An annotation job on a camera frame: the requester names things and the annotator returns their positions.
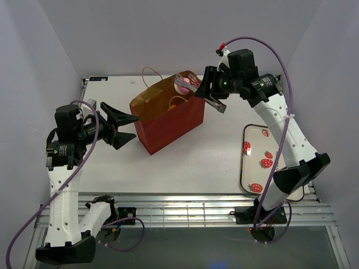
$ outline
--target pink object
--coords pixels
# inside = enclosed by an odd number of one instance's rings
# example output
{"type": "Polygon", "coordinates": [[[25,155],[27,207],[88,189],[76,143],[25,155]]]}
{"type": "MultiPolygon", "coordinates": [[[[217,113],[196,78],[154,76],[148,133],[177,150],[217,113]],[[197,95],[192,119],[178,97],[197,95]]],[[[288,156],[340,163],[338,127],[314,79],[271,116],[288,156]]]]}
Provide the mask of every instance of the pink object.
{"type": "MultiPolygon", "coordinates": [[[[186,81],[187,83],[190,83],[190,80],[188,78],[183,78],[184,81],[186,81]]],[[[174,88],[175,90],[179,93],[179,94],[188,94],[190,92],[189,89],[185,88],[185,87],[178,87],[176,84],[174,84],[174,88]]]]}

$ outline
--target white tabletop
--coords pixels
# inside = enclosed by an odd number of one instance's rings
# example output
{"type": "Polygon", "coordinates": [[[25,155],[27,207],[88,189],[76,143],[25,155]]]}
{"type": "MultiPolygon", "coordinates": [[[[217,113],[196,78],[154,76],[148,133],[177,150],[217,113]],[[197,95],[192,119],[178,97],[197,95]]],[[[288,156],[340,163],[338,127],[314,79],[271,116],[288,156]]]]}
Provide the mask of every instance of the white tabletop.
{"type": "MultiPolygon", "coordinates": [[[[148,85],[159,81],[156,76],[145,79],[148,85]]],[[[145,89],[141,76],[109,77],[89,82],[84,100],[96,100],[102,115],[102,101],[130,113],[131,100],[145,89]]],[[[244,193],[240,187],[243,129],[250,123],[265,124],[238,95],[223,102],[224,114],[206,104],[203,124],[152,156],[138,138],[118,151],[99,141],[83,168],[80,192],[244,193]]],[[[119,131],[136,133],[133,124],[119,131]]]]}

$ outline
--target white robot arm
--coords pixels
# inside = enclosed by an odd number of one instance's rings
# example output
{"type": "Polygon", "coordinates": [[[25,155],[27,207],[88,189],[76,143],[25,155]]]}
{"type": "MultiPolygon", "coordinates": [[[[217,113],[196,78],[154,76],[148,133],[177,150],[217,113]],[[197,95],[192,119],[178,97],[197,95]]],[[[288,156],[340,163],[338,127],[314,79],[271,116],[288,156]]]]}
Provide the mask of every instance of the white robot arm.
{"type": "MultiPolygon", "coordinates": [[[[105,120],[97,111],[99,118],[98,140],[104,140],[116,150],[136,137],[132,133],[120,133],[119,126],[138,120],[138,117],[125,114],[101,103],[107,113],[105,120]]],[[[85,119],[77,105],[65,105],[56,109],[57,128],[47,139],[47,167],[50,179],[50,195],[59,195],[50,203],[50,217],[44,245],[36,250],[38,261],[53,265],[91,262],[95,256],[95,237],[104,223],[116,221],[118,213],[115,201],[110,196],[95,198],[87,203],[88,213],[79,223],[78,197],[81,170],[65,186],[60,187],[83,161],[86,145],[93,142],[95,123],[93,115],[85,119]],[[52,141],[55,133],[58,141],[52,141]]]]}
{"type": "MultiPolygon", "coordinates": [[[[188,81],[177,75],[176,89],[185,87],[193,91],[195,97],[203,98],[221,113],[224,113],[226,105],[219,99],[226,99],[230,94],[239,94],[262,117],[278,144],[282,139],[285,120],[289,117],[282,151],[286,168],[274,173],[274,180],[262,201],[260,219],[264,219],[292,192],[316,178],[330,163],[330,159],[326,153],[317,153],[292,115],[287,115],[288,107],[279,81],[271,74],[258,74],[252,51],[241,49],[230,52],[223,44],[216,52],[221,56],[221,60],[217,67],[206,67],[200,85],[193,77],[189,77],[188,81]]],[[[263,195],[260,195],[253,208],[241,215],[247,223],[253,222],[262,199],[263,195]]]]}

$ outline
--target tray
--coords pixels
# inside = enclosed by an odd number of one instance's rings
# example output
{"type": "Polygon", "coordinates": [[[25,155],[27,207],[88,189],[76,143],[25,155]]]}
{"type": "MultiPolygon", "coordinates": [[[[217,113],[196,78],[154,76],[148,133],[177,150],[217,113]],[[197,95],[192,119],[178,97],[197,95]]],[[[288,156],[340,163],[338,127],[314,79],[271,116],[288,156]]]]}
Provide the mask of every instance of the tray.
{"type": "MultiPolygon", "coordinates": [[[[249,124],[245,127],[242,143],[241,187],[248,193],[262,194],[278,151],[278,144],[266,126],[249,124]]],[[[276,170],[284,168],[283,155],[276,170]]],[[[288,200],[300,201],[304,188],[293,192],[288,200]]]]}

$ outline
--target purple cable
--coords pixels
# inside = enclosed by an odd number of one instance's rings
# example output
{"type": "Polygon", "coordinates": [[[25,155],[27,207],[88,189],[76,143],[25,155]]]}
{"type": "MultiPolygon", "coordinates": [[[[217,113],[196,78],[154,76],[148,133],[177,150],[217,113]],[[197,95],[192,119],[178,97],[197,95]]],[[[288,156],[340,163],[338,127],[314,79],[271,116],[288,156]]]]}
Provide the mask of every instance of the purple cable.
{"type": "MultiPolygon", "coordinates": [[[[99,135],[99,117],[96,113],[96,110],[87,102],[85,101],[82,101],[82,100],[75,100],[75,101],[72,101],[70,104],[73,104],[73,103],[82,103],[84,105],[87,105],[91,110],[92,112],[94,113],[94,116],[95,116],[95,121],[96,121],[96,131],[95,131],[95,137],[94,137],[94,142],[92,143],[91,145],[91,148],[90,150],[88,151],[88,153],[86,154],[86,156],[84,157],[84,160],[82,161],[82,163],[76,168],[76,170],[68,177],[68,179],[66,179],[66,181],[61,185],[61,187],[59,187],[59,191],[62,191],[66,185],[68,185],[68,183],[75,177],[75,175],[80,171],[80,169],[84,166],[84,164],[86,163],[86,161],[88,160],[88,158],[90,157],[92,151],[94,150],[95,148],[95,145],[96,145],[96,141],[97,141],[97,138],[98,138],[98,135],[99,135]]],[[[26,227],[29,226],[29,224],[37,217],[40,215],[40,213],[48,206],[50,205],[50,203],[58,196],[57,193],[55,193],[53,196],[50,197],[49,200],[47,200],[47,202],[42,205],[42,207],[40,207],[39,210],[37,210],[37,212],[35,214],[32,215],[31,218],[29,218],[29,220],[20,228],[20,230],[15,234],[15,236],[12,238],[12,240],[10,241],[10,244],[7,248],[7,251],[6,251],[6,267],[8,269],[11,269],[11,264],[10,264],[10,253],[11,253],[11,249],[15,243],[15,241],[17,240],[17,238],[20,236],[20,234],[26,229],[26,227]]]]}
{"type": "Polygon", "coordinates": [[[118,247],[115,247],[114,245],[110,245],[110,244],[107,244],[107,243],[104,243],[104,242],[101,242],[101,241],[99,241],[99,242],[102,243],[102,244],[104,244],[104,245],[107,246],[107,247],[113,248],[113,249],[115,249],[115,250],[117,250],[117,251],[121,251],[121,252],[131,251],[131,250],[133,250],[134,248],[136,248],[136,247],[142,242],[142,240],[144,240],[144,237],[145,237],[145,224],[144,224],[144,222],[143,222],[141,219],[139,219],[138,217],[125,217],[125,218],[123,218],[123,219],[116,220],[116,221],[114,221],[114,222],[112,222],[112,223],[103,225],[101,229],[106,228],[106,227],[111,226],[111,225],[114,225],[114,224],[117,224],[117,223],[122,222],[122,221],[125,221],[125,220],[138,220],[139,222],[141,222],[141,225],[142,225],[142,235],[141,235],[140,240],[138,240],[136,244],[134,244],[131,248],[118,248],[118,247]]]}
{"type": "MultiPolygon", "coordinates": [[[[275,51],[275,49],[269,45],[267,42],[263,41],[263,40],[260,40],[258,38],[253,38],[251,36],[242,36],[242,37],[239,37],[239,38],[234,38],[234,39],[231,39],[230,41],[226,42],[226,46],[229,45],[230,43],[236,41],[236,40],[241,40],[241,39],[249,39],[249,40],[254,40],[254,41],[257,41],[263,45],[265,45],[267,48],[269,48],[273,54],[276,56],[280,66],[282,67],[282,70],[284,72],[284,76],[286,77],[286,80],[287,80],[287,84],[288,84],[288,91],[289,91],[289,104],[288,104],[288,111],[287,111],[287,114],[288,115],[291,115],[292,113],[292,104],[293,104],[293,92],[292,92],[292,84],[291,84],[291,81],[289,79],[289,75],[288,75],[288,72],[287,72],[287,69],[282,61],[282,59],[280,58],[279,54],[275,51]]],[[[287,118],[285,120],[285,124],[284,124],[284,129],[283,129],[283,134],[282,134],[282,138],[280,139],[280,143],[279,143],[279,149],[278,149],[278,154],[277,156],[275,157],[275,160],[274,160],[274,164],[273,164],[273,167],[270,171],[270,174],[269,174],[269,177],[268,177],[268,181],[265,185],[265,188],[263,190],[263,193],[262,193],[262,198],[261,200],[259,201],[259,205],[258,205],[258,208],[257,208],[257,211],[256,211],[256,215],[255,215],[255,218],[254,218],[254,228],[259,228],[259,226],[257,226],[257,222],[258,222],[258,218],[259,218],[259,213],[260,213],[260,210],[262,208],[262,205],[263,205],[263,201],[264,201],[264,198],[267,194],[267,191],[269,189],[269,186],[270,186],[270,182],[271,182],[271,179],[274,175],[274,172],[275,172],[275,168],[277,167],[277,164],[278,164],[278,161],[279,161],[279,158],[280,158],[280,155],[282,153],[282,150],[283,150],[283,146],[284,146],[284,140],[286,139],[286,135],[287,135],[287,131],[288,131],[288,125],[289,125],[289,118],[287,118]]]]}

